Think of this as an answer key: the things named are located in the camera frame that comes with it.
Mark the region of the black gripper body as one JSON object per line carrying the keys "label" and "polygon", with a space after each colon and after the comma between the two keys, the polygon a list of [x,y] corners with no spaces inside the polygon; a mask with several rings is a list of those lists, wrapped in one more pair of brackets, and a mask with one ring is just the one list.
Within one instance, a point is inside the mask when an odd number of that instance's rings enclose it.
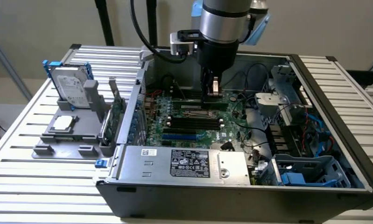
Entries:
{"label": "black gripper body", "polygon": [[221,76],[234,63],[238,41],[232,43],[217,43],[212,41],[197,42],[198,65],[214,76]]}

